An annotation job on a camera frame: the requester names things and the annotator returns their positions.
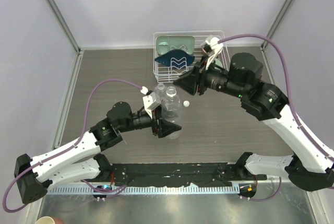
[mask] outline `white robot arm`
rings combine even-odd
[[[108,178],[112,165],[100,152],[122,141],[120,133],[150,127],[153,135],[162,138],[181,130],[180,126],[162,118],[159,96],[154,92],[147,93],[143,97],[144,107],[136,113],[132,113],[126,102],[113,105],[106,118],[85,132],[80,142],[75,139],[58,149],[32,158],[27,154],[18,157],[14,176],[21,176],[17,185],[22,202],[32,203],[62,184],[84,179],[103,181]],[[92,155],[95,156],[91,159],[73,164]],[[47,157],[54,158],[43,162]],[[33,168],[29,172],[21,175],[31,167]]]
[[[208,53],[216,49],[211,48],[210,42],[206,41],[203,50],[207,55],[195,63],[192,70],[175,80],[174,85],[191,95],[197,92],[203,95],[207,88],[211,88],[240,98],[241,107],[272,128],[294,152],[294,155],[285,157],[246,152],[236,163],[238,173],[241,176],[266,174],[289,178],[307,191],[331,187],[334,184],[334,151],[322,143],[297,116],[303,130],[307,131],[315,144],[305,135],[285,94],[277,86],[261,81],[263,64],[249,53],[239,53],[231,58],[229,71],[212,61],[207,67],[210,60]]]

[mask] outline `dark gray table surface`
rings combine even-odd
[[[257,47],[229,48],[230,56],[237,52],[250,52],[263,61]],[[62,144],[79,136],[88,95],[98,82],[121,78],[153,89],[157,81],[152,66],[152,49],[85,51]],[[263,77],[269,81],[266,70]],[[124,133],[123,142],[104,152],[111,163],[235,162],[245,151],[272,156],[292,153],[274,131],[248,115],[237,98],[212,90],[201,97],[190,96],[181,89],[177,92],[182,100],[190,102],[183,110],[180,138],[158,139],[150,129]],[[142,107],[142,94],[121,83],[103,85],[91,101],[87,129],[104,119],[118,101],[128,102],[136,111]]]

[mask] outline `green tray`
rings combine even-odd
[[[156,39],[156,49],[159,55],[173,49],[181,49],[187,54],[192,54],[195,49],[195,38],[193,36],[159,36]]]

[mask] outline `white wall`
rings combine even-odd
[[[303,121],[334,148],[334,3],[295,0],[273,39],[286,58],[292,98]],[[277,85],[285,90],[282,65],[272,47],[268,57]],[[334,190],[321,190],[330,223],[334,223]]]
[[[81,47],[109,48],[152,45],[156,31],[266,34],[284,0],[55,1]]]
[[[16,157],[51,148],[76,54],[45,0],[0,0],[0,11],[2,197]],[[8,205],[21,204],[15,185]],[[17,223],[19,215],[1,208],[0,222]]]

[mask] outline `white wire rack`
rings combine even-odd
[[[183,32],[156,32],[153,35],[154,40],[154,55],[153,55],[153,73],[157,79],[157,82],[162,83],[168,83],[173,82],[176,80],[181,74],[191,70],[194,66],[194,64],[197,61],[200,61],[202,58],[202,55],[204,54],[203,51],[200,48],[200,45],[205,41],[205,39],[213,35],[219,39],[224,39],[224,32],[223,31],[183,31]],[[193,55],[195,56],[194,62],[187,66],[186,58],[181,59],[180,61],[175,61],[173,58],[171,59],[171,66],[165,66],[162,64],[159,64],[158,62],[154,61],[159,55],[157,53],[156,48],[156,40],[159,36],[193,36],[195,38],[195,50],[193,52]],[[223,67],[228,70],[230,66],[230,56],[228,52],[227,45],[224,45],[223,51],[218,56],[218,59],[223,64]],[[173,66],[173,63],[177,63],[178,65],[181,65],[182,68],[178,69],[175,66]]]

